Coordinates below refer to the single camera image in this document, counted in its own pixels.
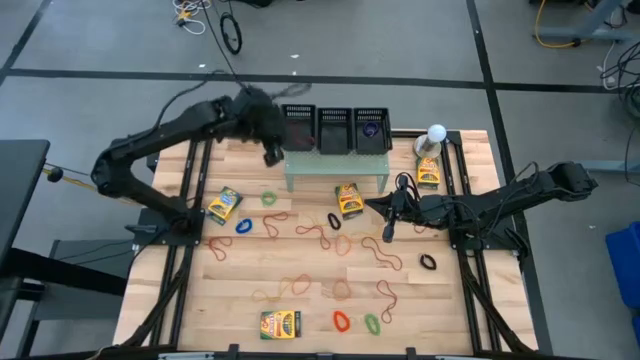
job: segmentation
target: black basket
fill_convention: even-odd
[[[316,145],[316,106],[282,105],[287,151],[311,151]]]
[[[325,155],[345,155],[354,148],[353,110],[318,109],[318,149]]]
[[[384,108],[363,108],[354,110],[356,152],[364,155],[382,155],[393,148],[389,110]],[[377,126],[373,136],[367,136],[367,123]]]

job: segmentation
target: black floor stripe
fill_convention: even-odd
[[[38,7],[38,10],[36,10],[36,13],[31,18],[31,21],[29,21],[29,24],[27,24],[27,28],[24,29],[22,36],[20,36],[18,42],[11,49],[11,54],[9,54],[7,61],[5,61],[4,65],[2,66],[2,70],[0,70],[0,85],[2,85],[4,79],[6,79],[9,69],[11,69],[13,67],[13,64],[16,63],[16,60],[18,60],[20,53],[22,53],[22,50],[24,50],[24,47],[27,45],[29,38],[44,16],[45,11],[47,11],[47,8],[49,7],[49,4],[51,4],[51,1],[52,0],[42,0],[40,6]]]
[[[202,80],[207,75],[202,73],[167,73],[167,72],[128,72],[128,71],[76,71],[76,70],[38,70],[10,69],[8,76],[39,78],[76,78],[76,79],[118,79],[118,80]],[[394,85],[421,86],[451,89],[484,89],[479,81],[457,81],[438,79],[415,79],[402,77],[354,77],[354,76],[314,76],[314,75],[258,75],[239,74],[241,81],[272,83],[314,83],[344,85]],[[231,75],[213,75],[215,81],[234,81]]]
[[[493,76],[491,75],[489,56],[487,55],[487,48],[484,43],[482,27],[480,26],[480,18],[478,16],[478,9],[476,8],[475,0],[467,0],[467,10],[469,12],[469,19],[471,20],[471,28],[473,31],[473,38],[476,43],[476,50],[478,52],[478,60],[480,61],[480,69],[482,70],[484,86],[487,91],[489,111],[491,112],[493,128],[498,142],[500,162],[502,163],[504,177],[508,182],[515,177],[516,173],[513,169],[513,161],[511,159],[511,151],[509,150],[507,132],[504,128],[504,121],[502,120],[502,113],[500,112],[500,104],[498,103],[498,96],[496,95]]]
[[[605,90],[602,86],[595,85],[561,85],[561,84],[519,84],[519,83],[494,83],[496,90],[506,91],[537,91],[537,92],[559,92],[559,93],[579,93],[579,94],[614,94],[613,91]]]
[[[205,78],[201,73],[170,73],[170,72],[130,72],[130,71],[78,71],[78,70],[39,70],[39,69],[9,69],[6,76],[62,78],[62,79],[114,79],[114,80],[177,80],[199,81]],[[353,76],[293,76],[293,75],[259,75],[240,74],[242,81],[264,83],[314,83],[340,85],[391,85],[416,86],[450,89],[485,89],[484,82],[457,81],[437,79],[414,79],[394,77],[353,77]],[[214,75],[215,81],[234,81],[231,75]],[[532,91],[559,92],[581,94],[610,94],[614,93],[595,85],[562,85],[562,84],[524,84],[524,83],[493,83],[493,88],[499,91]]]

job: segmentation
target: black rubber band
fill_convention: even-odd
[[[438,264],[436,263],[436,260],[431,255],[428,255],[428,254],[420,255],[420,265],[422,265],[422,267],[427,270],[435,270],[438,268]]]
[[[342,223],[334,213],[329,213],[329,215],[327,215],[327,219],[329,219],[329,225],[331,225],[333,230],[340,230]]]

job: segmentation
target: blue bin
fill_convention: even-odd
[[[607,235],[607,248],[618,279],[622,301],[640,309],[640,222]]]
[[[640,346],[640,316],[633,318],[633,329],[636,331],[636,340],[638,340],[638,346]]]

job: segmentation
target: green rubber band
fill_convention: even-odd
[[[367,314],[364,316],[364,323],[367,324],[367,329],[369,332],[375,336],[380,335],[380,322],[378,321],[378,317],[373,314]]]
[[[271,191],[265,191],[262,193],[260,200],[262,200],[262,206],[271,206],[276,203],[278,197]]]

